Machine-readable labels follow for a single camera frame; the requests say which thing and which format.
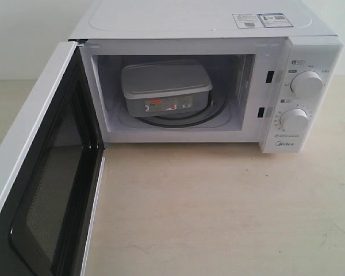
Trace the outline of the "white plastic lidded container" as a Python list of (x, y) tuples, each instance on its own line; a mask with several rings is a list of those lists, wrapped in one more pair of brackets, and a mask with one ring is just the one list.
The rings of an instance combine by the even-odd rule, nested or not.
[(200, 111), (213, 85), (203, 65), (183, 59), (126, 66), (121, 88), (129, 114), (142, 118)]

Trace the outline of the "white microwave door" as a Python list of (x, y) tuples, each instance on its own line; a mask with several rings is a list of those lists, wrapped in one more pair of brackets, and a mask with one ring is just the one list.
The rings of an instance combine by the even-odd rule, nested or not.
[(0, 145), (0, 275), (83, 275), (104, 144), (75, 41), (60, 43)]

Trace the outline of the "glass microwave turntable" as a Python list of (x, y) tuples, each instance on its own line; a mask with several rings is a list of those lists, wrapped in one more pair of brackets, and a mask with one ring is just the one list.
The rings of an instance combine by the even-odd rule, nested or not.
[(198, 103), (194, 102), (193, 94), (150, 98), (142, 101), (144, 112), (137, 116), (140, 104), (133, 107), (130, 100), (124, 98), (122, 101), (129, 115), (145, 124), (162, 128), (188, 128), (206, 123), (218, 116), (227, 102), (228, 97), (224, 93), (214, 90), (208, 92), (208, 97), (202, 102), (203, 108), (197, 110)]

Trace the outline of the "white microwave oven body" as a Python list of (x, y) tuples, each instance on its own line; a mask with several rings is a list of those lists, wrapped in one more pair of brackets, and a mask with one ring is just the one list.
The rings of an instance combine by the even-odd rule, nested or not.
[[(283, 13), (292, 28), (239, 29), (233, 14)], [(258, 143), (265, 153), (303, 150), (343, 45), (302, 1), (95, 1), (70, 35), (81, 56), (102, 139), (111, 143)], [(210, 121), (162, 128), (129, 115), (121, 71), (132, 64), (196, 60), (228, 97)], [(296, 98), (292, 80), (314, 71), (324, 83)], [(299, 108), (308, 126), (287, 132), (279, 119)]]

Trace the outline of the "lower white timer knob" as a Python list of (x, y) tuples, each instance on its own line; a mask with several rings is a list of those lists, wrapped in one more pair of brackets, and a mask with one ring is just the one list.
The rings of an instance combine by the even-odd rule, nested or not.
[(280, 125), (287, 132), (300, 132), (308, 126), (308, 116), (302, 109), (290, 109), (279, 119)]

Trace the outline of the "upper white control knob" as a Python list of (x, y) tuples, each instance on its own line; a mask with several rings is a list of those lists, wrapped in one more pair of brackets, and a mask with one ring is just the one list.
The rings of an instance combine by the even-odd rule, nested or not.
[(298, 74), (290, 84), (291, 91), (299, 99), (317, 96), (323, 87), (324, 83), (320, 75), (314, 71), (304, 71)]

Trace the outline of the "blue white label sticker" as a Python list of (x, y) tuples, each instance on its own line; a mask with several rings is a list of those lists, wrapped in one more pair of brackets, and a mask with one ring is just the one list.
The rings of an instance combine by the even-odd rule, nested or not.
[(292, 23), (283, 13), (233, 14), (239, 29), (292, 28)]

